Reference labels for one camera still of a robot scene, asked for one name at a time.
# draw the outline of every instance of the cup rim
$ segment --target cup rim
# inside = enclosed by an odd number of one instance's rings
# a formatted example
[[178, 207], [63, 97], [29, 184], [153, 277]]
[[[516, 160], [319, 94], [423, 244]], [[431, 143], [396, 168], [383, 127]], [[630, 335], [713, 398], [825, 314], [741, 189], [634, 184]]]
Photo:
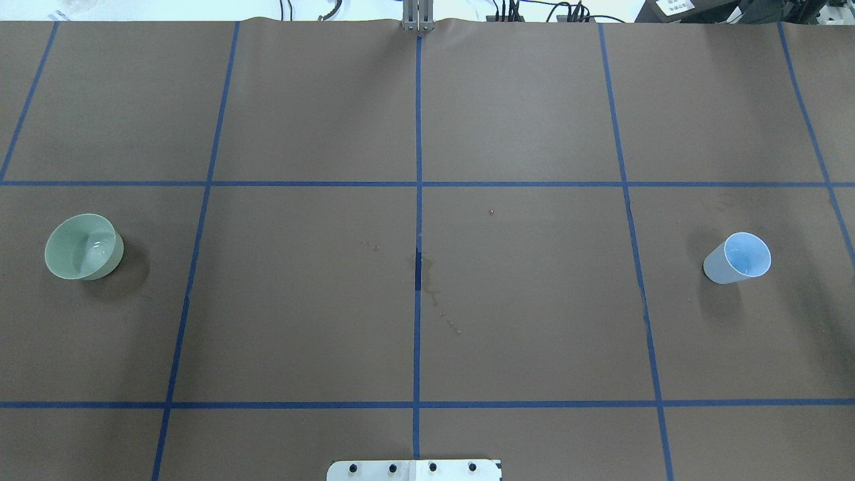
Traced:
[[[71, 277], [61, 276], [61, 275], [56, 273], [53, 266], [50, 265], [50, 262], [48, 262], [48, 249], [50, 248], [51, 241], [53, 241], [55, 239], [56, 233], [59, 232], [68, 223], [71, 223], [72, 221], [74, 221], [75, 219], [78, 219], [80, 217], [95, 217], [99, 221], [103, 221], [103, 222], [107, 223], [107, 225], [110, 227], [111, 235], [113, 237], [113, 247], [109, 253], [109, 256], [107, 256], [107, 259], [105, 259], [103, 261], [103, 263], [101, 263], [101, 265], [99, 265], [97, 268], [93, 269], [91, 272], [90, 271], [81, 271], [78, 276], [71, 276]], [[98, 270], [103, 268], [109, 262], [109, 258], [113, 255], [113, 252], [115, 251], [115, 236], [116, 236], [115, 227], [113, 226], [113, 223], [110, 222], [107, 217], [104, 217], [104, 216], [101, 216], [98, 214], [92, 214], [90, 212], [87, 212], [84, 214], [78, 214], [76, 216], [71, 216], [68, 219], [62, 221], [59, 225], [57, 225], [56, 228], [53, 229], [53, 232], [50, 233], [50, 236], [48, 236], [48, 241], [44, 243], [44, 264], [47, 265], [48, 270], [50, 271], [51, 274], [59, 277], [60, 279], [64, 279], [66, 281], [78, 281], [80, 279], [84, 279], [84, 278], [91, 276], [92, 274], [95, 274], [96, 272], [98, 272]]]
[[[760, 243], [760, 245], [762, 245], [766, 249], [766, 257], [769, 260], [766, 263], [765, 268], [763, 269], [763, 272], [760, 272], [759, 274], [755, 274], [755, 275], [745, 274], [745, 273], [740, 272], [738, 269], [736, 269], [734, 267], [734, 265], [730, 262], [730, 257], [728, 257], [728, 242], [730, 242], [730, 240], [733, 239], [736, 235], [739, 235], [739, 236], [749, 235], [749, 236], [753, 237], [755, 241], [758, 241]], [[724, 240], [724, 260], [726, 260], [728, 262], [728, 265], [730, 266], [731, 269], [735, 270], [736, 272], [739, 272], [741, 276], [745, 276], [745, 277], [749, 277], [749, 278], [753, 279], [754, 277], [760, 277], [763, 274], [765, 274], [766, 272], [769, 272], [769, 269], [772, 267], [772, 251], [769, 250], [769, 246], [766, 245], [766, 243], [763, 241], [763, 239], [760, 239], [756, 235], [754, 235], [750, 232], [734, 232], [731, 235], [729, 235], [727, 239]]]

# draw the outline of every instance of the white label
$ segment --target white label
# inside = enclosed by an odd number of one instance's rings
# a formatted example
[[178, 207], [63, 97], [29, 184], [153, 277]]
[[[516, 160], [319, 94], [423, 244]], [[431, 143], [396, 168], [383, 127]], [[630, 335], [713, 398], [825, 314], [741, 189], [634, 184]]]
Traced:
[[694, 8], [691, 0], [656, 0], [656, 5], [667, 16], [681, 14]]

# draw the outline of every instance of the white metal plate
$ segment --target white metal plate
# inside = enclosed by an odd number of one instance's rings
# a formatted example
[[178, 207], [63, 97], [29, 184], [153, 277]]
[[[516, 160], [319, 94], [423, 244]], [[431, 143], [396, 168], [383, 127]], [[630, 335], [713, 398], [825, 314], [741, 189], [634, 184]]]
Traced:
[[336, 461], [327, 481], [501, 481], [501, 466], [500, 460]]

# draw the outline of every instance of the cup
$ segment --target cup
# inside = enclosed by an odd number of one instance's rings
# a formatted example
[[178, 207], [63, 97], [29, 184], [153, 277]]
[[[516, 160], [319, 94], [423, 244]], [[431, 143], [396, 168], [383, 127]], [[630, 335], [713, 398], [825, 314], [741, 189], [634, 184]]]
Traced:
[[754, 234], [737, 232], [704, 259], [704, 273], [719, 284], [760, 277], [772, 265], [772, 253]]
[[44, 246], [44, 263], [54, 276], [94, 281], [119, 265], [125, 243], [113, 224], [98, 214], [80, 214], [59, 224]]

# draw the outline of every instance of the gray metal hinge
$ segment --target gray metal hinge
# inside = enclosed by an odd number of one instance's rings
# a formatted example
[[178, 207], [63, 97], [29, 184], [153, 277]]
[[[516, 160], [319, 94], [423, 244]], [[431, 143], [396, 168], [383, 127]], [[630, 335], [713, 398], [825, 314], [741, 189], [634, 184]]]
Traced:
[[433, 0], [404, 0], [404, 19], [401, 26], [411, 32], [433, 30]]

